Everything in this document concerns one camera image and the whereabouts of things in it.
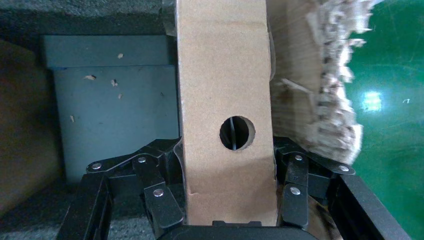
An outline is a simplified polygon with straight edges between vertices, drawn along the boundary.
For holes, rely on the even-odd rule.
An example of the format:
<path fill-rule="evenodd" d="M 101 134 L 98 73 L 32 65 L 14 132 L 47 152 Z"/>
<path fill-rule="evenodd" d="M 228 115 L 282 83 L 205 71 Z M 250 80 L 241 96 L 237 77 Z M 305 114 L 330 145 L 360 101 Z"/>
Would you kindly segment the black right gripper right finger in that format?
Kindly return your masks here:
<path fill-rule="evenodd" d="M 306 229 L 308 199 L 326 207 L 345 240 L 409 240 L 410 236 L 349 165 L 274 137 L 276 176 L 282 184 L 277 223 Z"/>

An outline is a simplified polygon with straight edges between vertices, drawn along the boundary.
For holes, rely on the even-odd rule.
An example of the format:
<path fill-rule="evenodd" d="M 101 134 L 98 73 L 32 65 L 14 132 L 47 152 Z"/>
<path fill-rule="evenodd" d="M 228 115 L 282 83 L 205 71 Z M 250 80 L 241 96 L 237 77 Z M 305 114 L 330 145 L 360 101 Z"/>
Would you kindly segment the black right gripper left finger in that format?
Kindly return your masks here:
<path fill-rule="evenodd" d="M 180 227 L 184 214 L 168 187 L 182 181 L 174 151 L 180 143 L 180 138 L 156 139 L 134 153 L 90 163 L 57 238 L 106 240 L 119 196 L 138 198 L 156 239 Z"/>

